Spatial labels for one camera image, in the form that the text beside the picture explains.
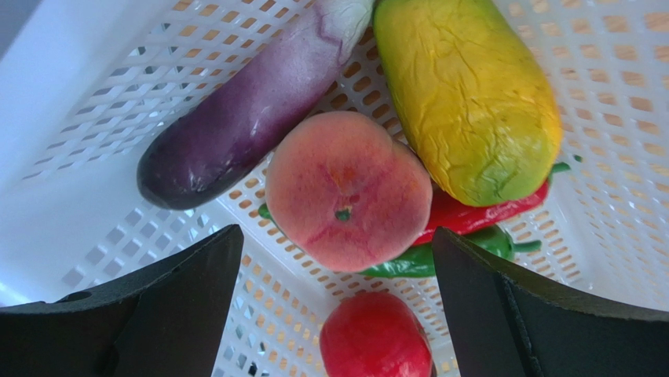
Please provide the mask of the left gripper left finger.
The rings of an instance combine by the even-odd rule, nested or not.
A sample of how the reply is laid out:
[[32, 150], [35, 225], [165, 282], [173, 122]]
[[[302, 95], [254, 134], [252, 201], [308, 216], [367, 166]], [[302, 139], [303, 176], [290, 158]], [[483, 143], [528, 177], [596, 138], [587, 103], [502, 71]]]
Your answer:
[[238, 277], [229, 225], [125, 276], [1, 311], [4, 376], [209, 376]]

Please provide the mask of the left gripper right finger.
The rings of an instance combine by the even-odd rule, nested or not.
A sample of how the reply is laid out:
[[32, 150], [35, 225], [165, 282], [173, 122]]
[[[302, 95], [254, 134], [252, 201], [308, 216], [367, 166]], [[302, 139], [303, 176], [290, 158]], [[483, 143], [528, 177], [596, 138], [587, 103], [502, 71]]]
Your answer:
[[668, 315], [591, 295], [448, 229], [433, 258], [463, 376], [665, 376]]

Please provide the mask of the red tomato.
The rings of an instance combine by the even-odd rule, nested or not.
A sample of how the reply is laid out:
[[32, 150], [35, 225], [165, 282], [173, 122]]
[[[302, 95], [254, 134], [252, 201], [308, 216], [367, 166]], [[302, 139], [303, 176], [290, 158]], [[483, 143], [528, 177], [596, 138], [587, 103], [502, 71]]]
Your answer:
[[389, 293], [368, 292], [342, 302], [320, 331], [329, 376], [423, 376], [433, 358], [412, 310]]

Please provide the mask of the pink peach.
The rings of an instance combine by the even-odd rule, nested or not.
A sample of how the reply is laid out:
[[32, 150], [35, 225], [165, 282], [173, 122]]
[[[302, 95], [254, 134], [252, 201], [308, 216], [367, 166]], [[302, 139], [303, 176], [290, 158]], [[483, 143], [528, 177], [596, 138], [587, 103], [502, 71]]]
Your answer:
[[413, 244], [433, 188], [420, 160], [383, 127], [358, 112], [327, 112], [280, 143], [265, 198], [278, 228], [308, 256], [359, 272]]

